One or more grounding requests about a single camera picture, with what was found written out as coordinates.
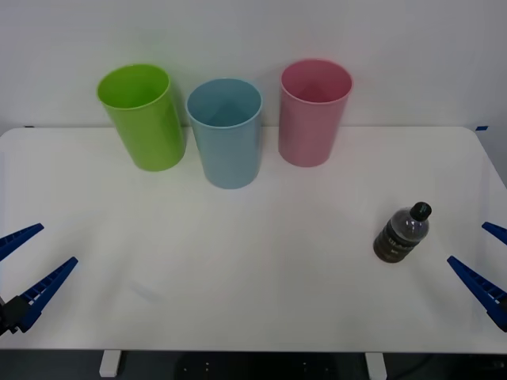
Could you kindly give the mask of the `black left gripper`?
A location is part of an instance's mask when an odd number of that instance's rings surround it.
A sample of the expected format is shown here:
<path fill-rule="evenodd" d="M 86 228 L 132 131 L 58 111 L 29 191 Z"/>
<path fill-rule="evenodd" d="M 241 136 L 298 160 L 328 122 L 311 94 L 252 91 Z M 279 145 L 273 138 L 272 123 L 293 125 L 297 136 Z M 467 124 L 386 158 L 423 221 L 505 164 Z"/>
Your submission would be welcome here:
<path fill-rule="evenodd" d="M 1 237 L 0 260 L 7 258 L 43 229 L 44 226 L 37 223 Z M 7 331 L 14 334 L 18 330 L 21 332 L 30 330 L 77 263 L 78 259 L 71 257 L 27 291 L 13 297 L 7 303 L 1 302 L 1 334 Z"/>

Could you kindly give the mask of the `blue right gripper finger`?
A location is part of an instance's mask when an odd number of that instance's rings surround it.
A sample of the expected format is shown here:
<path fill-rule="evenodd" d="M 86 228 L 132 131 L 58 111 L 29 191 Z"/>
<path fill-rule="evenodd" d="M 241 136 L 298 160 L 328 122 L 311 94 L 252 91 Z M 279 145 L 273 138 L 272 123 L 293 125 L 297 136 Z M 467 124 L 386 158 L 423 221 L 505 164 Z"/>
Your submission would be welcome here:
<path fill-rule="evenodd" d="M 506 331 L 506 292 L 480 276 L 463 262 L 450 256 L 447 262 L 462 280 L 467 289 L 476 297 L 487 315 L 503 332 Z"/>
<path fill-rule="evenodd" d="M 501 242 L 507 242 L 507 229 L 490 222 L 484 222 L 482 228 Z"/>

